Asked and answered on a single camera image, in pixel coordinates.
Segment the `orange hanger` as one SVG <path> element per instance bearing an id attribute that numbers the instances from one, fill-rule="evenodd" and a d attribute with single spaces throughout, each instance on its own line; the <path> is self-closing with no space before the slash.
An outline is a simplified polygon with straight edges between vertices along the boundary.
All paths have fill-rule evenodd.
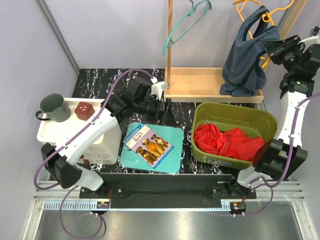
<path id="1" fill-rule="evenodd" d="M 242 15 L 242 10 L 243 10 L 243 8 L 246 6 L 246 4 L 247 4 L 248 2 L 253 2 L 253 3 L 259 5 L 260 7 L 262 6 L 262 4 L 261 4 L 260 2 L 258 2 L 257 0 L 236 0 L 236 1 L 234 1 L 234 2 L 232 3 L 233 5 L 236 6 L 236 11 L 237 11 L 238 15 L 240 16 L 242 22 L 245 21 L 243 15 Z M 264 23 L 267 23 L 267 24 L 270 23 L 272 26 L 275 26 L 274 20 L 273 20 L 273 18 L 272 18 L 272 14 L 274 14 L 275 12 L 278 12 L 278 11 L 284 11 L 284 10 L 289 9 L 289 8 L 294 4 L 294 2 L 295 2 L 294 0 L 290 0 L 289 4 L 288 4 L 287 6 L 285 6 L 285 7 L 279 7 L 279 8 L 276 8 L 276 9 L 272 10 L 271 12 L 264 13 L 264 14 L 262 15 L 262 17 L 261 17 L 262 21 L 263 21 Z M 253 34 L 252 34 L 252 32 L 251 32 L 250 30 L 248 30 L 248 34 L 249 34 L 249 36 L 250 36 L 251 39 L 254 38 L 254 37 L 253 37 Z M 267 67 L 267 65 L 270 63 L 270 61 L 271 61 L 271 59 L 268 58 L 268 59 L 264 62 L 264 64 L 261 66 L 262 69 L 265 69 L 265 68 Z"/>

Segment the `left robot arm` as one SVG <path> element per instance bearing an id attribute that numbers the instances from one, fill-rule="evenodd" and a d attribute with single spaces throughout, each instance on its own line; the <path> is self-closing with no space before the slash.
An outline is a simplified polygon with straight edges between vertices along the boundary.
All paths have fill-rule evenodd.
<path id="1" fill-rule="evenodd" d="M 167 88 L 166 81 L 155 77 L 145 81 L 137 77 L 119 93 L 111 91 L 77 133 L 41 147 L 42 167 L 63 189 L 78 185 L 90 189 L 95 197 L 103 198 L 108 193 L 107 184 L 98 173 L 78 166 L 78 159 L 99 137 L 118 128 L 119 123 L 133 114 L 144 115 L 155 122 L 166 120 L 166 112 L 161 107 L 169 107 L 169 101 L 163 98 Z"/>

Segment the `red tank top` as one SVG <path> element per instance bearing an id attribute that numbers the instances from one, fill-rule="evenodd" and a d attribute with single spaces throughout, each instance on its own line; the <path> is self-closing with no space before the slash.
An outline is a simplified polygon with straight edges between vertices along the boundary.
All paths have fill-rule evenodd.
<path id="1" fill-rule="evenodd" d="M 222 132 L 213 123 L 200 125 L 193 134 L 196 147 L 204 153 L 252 162 L 265 144 L 261 137 L 249 137 L 240 128 Z"/>

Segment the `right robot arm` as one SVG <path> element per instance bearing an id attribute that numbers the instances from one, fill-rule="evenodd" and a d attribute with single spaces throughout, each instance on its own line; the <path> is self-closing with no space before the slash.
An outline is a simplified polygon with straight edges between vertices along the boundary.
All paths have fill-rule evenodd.
<path id="1" fill-rule="evenodd" d="M 257 188 L 271 189 L 289 177 L 306 159 L 301 131 L 305 110 L 313 94 L 314 76 L 320 68 L 320 36 L 300 39 L 294 35 L 283 40 L 262 42 L 267 55 L 276 65 L 283 65 L 286 74 L 280 82 L 281 121 L 275 138 L 256 153 L 252 166 L 240 170 L 225 185 L 232 198 L 242 198 Z"/>

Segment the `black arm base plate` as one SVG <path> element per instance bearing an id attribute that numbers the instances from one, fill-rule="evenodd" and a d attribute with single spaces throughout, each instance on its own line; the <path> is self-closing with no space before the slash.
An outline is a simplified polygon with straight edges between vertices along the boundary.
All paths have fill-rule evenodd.
<path id="1" fill-rule="evenodd" d="M 238 186 L 231 174 L 101 173 L 97 191 L 80 189 L 81 199 L 111 199 L 120 210 L 211 210 L 221 200 L 254 200 L 257 195 Z"/>

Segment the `navy blue tank top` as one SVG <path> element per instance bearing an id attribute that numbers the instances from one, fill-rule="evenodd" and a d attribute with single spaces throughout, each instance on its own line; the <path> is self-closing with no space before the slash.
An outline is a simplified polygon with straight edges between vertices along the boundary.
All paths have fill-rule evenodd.
<path id="1" fill-rule="evenodd" d="M 266 53 L 262 42 L 280 40 L 277 27 L 262 20 L 268 11 L 261 6 L 241 24 L 222 68 L 221 95 L 252 97 L 265 86 L 266 75 L 260 67 L 260 57 Z"/>

